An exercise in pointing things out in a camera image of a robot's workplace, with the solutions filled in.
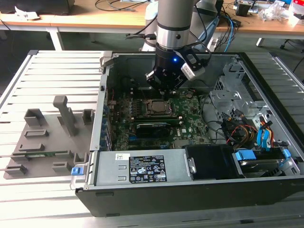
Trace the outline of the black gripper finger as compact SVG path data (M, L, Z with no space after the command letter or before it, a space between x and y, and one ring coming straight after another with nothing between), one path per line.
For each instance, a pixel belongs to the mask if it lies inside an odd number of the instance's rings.
M185 83L186 77L179 75L169 83L169 95L173 95Z
M167 94L167 88L164 83L154 74L154 71L145 74L146 82L154 88L163 97Z

